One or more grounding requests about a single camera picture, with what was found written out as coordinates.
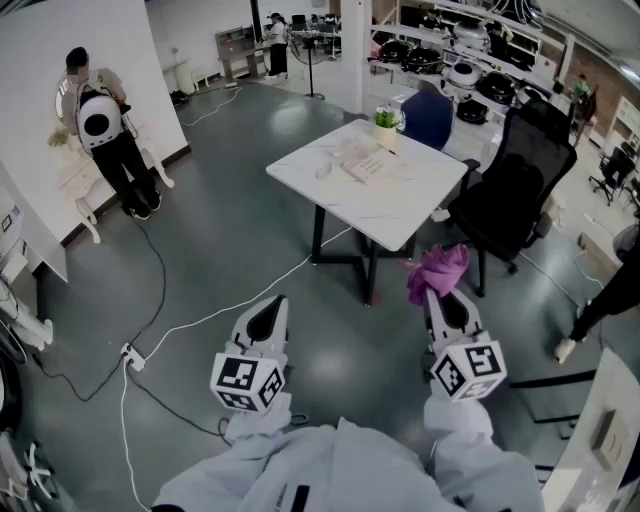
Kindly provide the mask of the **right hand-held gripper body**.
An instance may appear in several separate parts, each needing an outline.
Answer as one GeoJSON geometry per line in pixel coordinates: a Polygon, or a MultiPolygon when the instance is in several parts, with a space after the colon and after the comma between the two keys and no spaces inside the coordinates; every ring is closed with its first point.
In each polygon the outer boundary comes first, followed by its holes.
{"type": "Polygon", "coordinates": [[[430,374],[451,402],[488,397],[506,379],[498,341],[483,330],[447,344],[435,344],[430,374]]]}

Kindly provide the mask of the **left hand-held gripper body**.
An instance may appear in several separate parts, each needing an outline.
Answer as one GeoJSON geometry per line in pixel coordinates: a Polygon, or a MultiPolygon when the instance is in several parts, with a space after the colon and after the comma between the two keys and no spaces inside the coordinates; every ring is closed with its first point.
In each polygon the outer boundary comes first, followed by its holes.
{"type": "Polygon", "coordinates": [[[266,413],[286,383],[287,341],[260,342],[247,348],[228,341],[216,354],[210,389],[230,410],[266,413]]]}

